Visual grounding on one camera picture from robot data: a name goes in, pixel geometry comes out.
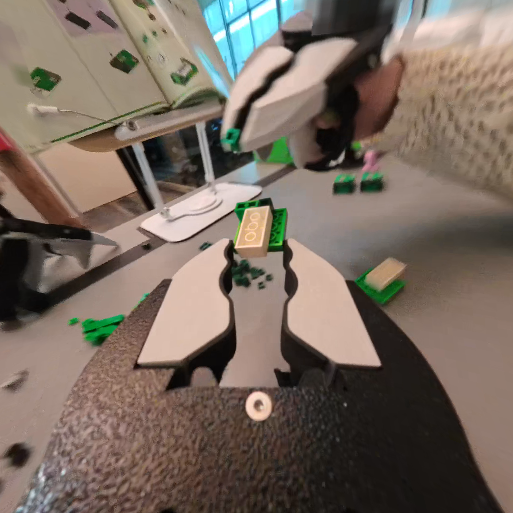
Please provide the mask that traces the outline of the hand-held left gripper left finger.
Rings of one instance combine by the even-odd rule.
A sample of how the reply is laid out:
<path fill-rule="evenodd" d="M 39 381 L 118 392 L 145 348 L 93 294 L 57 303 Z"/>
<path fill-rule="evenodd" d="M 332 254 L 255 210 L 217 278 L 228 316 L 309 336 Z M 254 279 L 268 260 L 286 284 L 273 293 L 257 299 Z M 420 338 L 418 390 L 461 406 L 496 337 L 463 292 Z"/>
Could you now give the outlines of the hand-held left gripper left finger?
<path fill-rule="evenodd" d="M 221 239 L 172 277 L 138 356 L 140 367 L 179 367 L 229 328 L 232 302 L 224 287 L 232 241 Z"/>

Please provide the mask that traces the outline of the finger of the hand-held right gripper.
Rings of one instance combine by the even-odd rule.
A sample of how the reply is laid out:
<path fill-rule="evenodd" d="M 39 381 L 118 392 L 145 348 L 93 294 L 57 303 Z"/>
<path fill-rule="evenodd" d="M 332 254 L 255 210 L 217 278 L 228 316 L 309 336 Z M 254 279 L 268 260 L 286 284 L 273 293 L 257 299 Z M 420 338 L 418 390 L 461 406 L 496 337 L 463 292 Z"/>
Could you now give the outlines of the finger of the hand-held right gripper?
<path fill-rule="evenodd" d="M 327 80 L 344 64 L 357 42 L 331 38 L 313 42 L 295 54 L 289 70 L 252 103 L 240 136 L 245 151 L 256 150 L 306 125 L 321 112 Z"/>
<path fill-rule="evenodd" d="M 226 102 L 221 128 L 222 138 L 243 138 L 249 122 L 257 114 L 259 100 L 292 65 L 295 54 L 284 46 L 260 48 L 236 81 Z"/>

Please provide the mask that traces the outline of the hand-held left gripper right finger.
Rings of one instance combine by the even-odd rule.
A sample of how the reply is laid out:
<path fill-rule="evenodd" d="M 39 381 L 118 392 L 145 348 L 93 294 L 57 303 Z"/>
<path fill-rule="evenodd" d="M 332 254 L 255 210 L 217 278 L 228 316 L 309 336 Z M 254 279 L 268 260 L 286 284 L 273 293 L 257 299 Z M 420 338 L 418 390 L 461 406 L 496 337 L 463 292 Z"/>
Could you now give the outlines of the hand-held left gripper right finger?
<path fill-rule="evenodd" d="M 285 292 L 281 353 L 291 381 L 319 371 L 332 381 L 339 369 L 382 367 L 343 275 L 294 239 L 284 243 Z"/>

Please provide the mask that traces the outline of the dark green lego piece pile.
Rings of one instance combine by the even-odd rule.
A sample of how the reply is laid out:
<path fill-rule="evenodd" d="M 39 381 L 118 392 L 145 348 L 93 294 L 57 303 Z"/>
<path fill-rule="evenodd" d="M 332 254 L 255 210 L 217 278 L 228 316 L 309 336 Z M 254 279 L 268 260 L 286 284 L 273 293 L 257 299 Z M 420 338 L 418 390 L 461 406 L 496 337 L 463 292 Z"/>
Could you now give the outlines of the dark green lego piece pile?
<path fill-rule="evenodd" d="M 267 273 L 263 268 L 250 265 L 246 259 L 234 260 L 231 272 L 234 285 L 245 289 L 255 283 L 258 290 L 263 290 L 274 280 L 272 273 Z"/>

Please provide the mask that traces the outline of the green lego plate cream brick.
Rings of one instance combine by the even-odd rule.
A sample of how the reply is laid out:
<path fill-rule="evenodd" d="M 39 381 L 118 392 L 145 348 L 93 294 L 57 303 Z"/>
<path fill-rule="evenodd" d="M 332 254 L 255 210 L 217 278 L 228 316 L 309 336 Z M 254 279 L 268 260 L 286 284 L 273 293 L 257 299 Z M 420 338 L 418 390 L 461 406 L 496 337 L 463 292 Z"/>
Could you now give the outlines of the green lego plate cream brick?
<path fill-rule="evenodd" d="M 369 298 L 383 306 L 405 288 L 406 269 L 405 263 L 395 258 L 388 258 L 360 275 L 355 283 Z"/>
<path fill-rule="evenodd" d="M 286 239 L 288 212 L 275 208 L 271 198 L 237 203 L 239 226 L 234 251 L 242 258 L 264 258 L 269 252 L 282 252 Z"/>

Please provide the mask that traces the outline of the person's right forearm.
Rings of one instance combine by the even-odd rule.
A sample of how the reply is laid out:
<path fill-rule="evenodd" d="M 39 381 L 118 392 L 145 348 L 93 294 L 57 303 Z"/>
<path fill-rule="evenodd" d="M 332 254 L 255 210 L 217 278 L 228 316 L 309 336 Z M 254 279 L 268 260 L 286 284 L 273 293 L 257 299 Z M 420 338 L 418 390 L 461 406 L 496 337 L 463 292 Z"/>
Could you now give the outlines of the person's right forearm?
<path fill-rule="evenodd" d="M 398 103 L 375 148 L 512 200 L 512 44 L 400 55 Z"/>

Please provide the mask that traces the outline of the green lego set box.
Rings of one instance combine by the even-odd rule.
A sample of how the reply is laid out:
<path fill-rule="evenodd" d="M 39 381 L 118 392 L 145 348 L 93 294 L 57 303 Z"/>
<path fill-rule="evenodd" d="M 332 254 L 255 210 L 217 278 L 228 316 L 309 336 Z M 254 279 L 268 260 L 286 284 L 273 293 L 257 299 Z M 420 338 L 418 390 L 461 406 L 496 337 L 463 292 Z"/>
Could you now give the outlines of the green lego set box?
<path fill-rule="evenodd" d="M 253 151 L 256 162 L 268 164 L 293 165 L 294 160 L 289 152 L 287 138 L 282 137 L 272 144 L 268 144 Z"/>

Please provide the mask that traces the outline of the bright green lego piece pile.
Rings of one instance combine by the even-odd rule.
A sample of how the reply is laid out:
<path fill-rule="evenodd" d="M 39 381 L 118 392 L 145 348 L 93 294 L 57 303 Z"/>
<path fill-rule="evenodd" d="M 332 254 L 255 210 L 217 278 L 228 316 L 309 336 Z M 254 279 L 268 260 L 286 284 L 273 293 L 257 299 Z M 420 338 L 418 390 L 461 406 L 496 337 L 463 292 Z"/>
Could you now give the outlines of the bright green lego piece pile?
<path fill-rule="evenodd" d="M 83 340 L 92 347 L 101 346 L 118 327 L 130 315 L 119 314 L 117 316 L 106 317 L 103 319 L 87 318 L 80 320 L 78 317 L 68 320 L 69 326 L 80 326 Z"/>

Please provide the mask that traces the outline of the lego instruction booklet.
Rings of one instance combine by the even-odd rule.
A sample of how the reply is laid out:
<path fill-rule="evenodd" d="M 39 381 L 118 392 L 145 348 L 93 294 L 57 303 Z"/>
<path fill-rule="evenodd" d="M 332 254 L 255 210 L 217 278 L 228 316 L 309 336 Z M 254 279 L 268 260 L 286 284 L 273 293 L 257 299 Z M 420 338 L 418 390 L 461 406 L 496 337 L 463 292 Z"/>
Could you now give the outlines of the lego instruction booklet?
<path fill-rule="evenodd" d="M 28 154 L 231 84 L 197 1 L 1 1 L 1 129 Z"/>

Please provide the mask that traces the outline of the person's right hand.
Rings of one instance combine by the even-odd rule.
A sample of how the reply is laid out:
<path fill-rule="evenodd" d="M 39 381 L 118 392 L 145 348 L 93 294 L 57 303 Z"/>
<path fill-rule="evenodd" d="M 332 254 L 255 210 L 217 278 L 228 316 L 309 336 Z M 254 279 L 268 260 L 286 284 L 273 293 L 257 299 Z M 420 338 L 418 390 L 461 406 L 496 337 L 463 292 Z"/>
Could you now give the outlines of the person's right hand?
<path fill-rule="evenodd" d="M 401 56 L 362 74 L 355 81 L 359 107 L 355 115 L 354 139 L 362 141 L 388 124 L 398 102 L 404 70 Z"/>

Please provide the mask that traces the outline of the white book stand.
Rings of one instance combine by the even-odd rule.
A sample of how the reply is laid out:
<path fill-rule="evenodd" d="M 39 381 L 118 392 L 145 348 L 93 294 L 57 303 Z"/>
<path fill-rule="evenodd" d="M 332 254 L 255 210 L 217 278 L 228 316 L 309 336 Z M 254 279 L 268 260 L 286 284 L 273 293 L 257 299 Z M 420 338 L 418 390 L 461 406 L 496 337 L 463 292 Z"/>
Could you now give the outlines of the white book stand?
<path fill-rule="evenodd" d="M 154 215 L 142 222 L 141 228 L 144 231 L 166 242 L 183 242 L 232 213 L 237 203 L 253 200 L 262 193 L 259 185 L 215 180 L 205 124 L 206 121 L 220 118 L 222 113 L 223 106 L 219 102 L 209 101 L 159 114 L 152 113 L 149 109 L 141 109 L 130 117 L 124 116 L 111 121 L 112 124 L 121 124 L 114 132 L 114 142 L 121 143 L 121 149 L 128 146 L 133 148 L 135 161 L 140 169 L 142 188 L 149 194 L 151 204 L 156 210 Z M 194 195 L 166 206 L 142 142 L 191 125 L 196 126 L 206 186 Z"/>

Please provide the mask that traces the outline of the black and white spare device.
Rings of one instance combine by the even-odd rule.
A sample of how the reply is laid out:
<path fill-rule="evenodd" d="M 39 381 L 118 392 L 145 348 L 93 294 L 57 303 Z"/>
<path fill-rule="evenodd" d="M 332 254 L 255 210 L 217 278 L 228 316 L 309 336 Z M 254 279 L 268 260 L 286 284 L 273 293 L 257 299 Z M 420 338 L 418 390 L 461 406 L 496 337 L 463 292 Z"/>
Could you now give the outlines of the black and white spare device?
<path fill-rule="evenodd" d="M 49 308 L 38 288 L 50 256 L 73 257 L 88 269 L 95 246 L 119 244 L 84 228 L 18 219 L 1 206 L 1 324 L 16 326 L 20 313 Z"/>

